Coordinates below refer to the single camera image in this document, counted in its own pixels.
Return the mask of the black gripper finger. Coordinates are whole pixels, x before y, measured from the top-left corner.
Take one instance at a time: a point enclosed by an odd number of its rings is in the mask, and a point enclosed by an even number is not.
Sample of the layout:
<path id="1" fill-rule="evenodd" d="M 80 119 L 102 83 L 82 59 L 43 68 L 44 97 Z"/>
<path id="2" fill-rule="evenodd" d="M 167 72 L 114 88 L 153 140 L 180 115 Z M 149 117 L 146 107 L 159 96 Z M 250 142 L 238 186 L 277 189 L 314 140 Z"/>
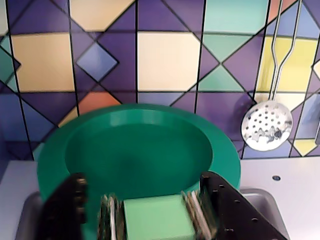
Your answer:
<path id="1" fill-rule="evenodd" d="M 288 231 L 274 197 L 257 188 L 237 190 L 217 173 L 200 176 L 216 220 L 216 240 L 287 240 Z"/>
<path id="2" fill-rule="evenodd" d="M 83 173 L 67 177 L 41 209 L 42 240 L 83 240 L 88 183 Z"/>

